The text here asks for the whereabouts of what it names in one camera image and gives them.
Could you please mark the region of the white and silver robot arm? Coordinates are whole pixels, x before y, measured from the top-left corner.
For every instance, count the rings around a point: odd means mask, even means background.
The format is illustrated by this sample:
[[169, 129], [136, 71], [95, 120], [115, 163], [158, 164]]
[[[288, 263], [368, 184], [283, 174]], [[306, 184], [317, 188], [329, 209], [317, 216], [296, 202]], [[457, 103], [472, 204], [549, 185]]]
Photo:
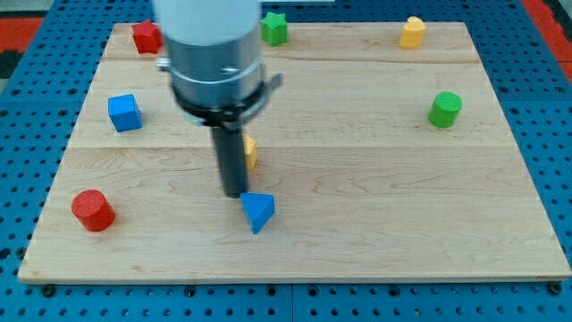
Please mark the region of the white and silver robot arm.
[[157, 65], [190, 122], [240, 129], [265, 107], [282, 76], [265, 77], [257, 0], [154, 0], [166, 57]]

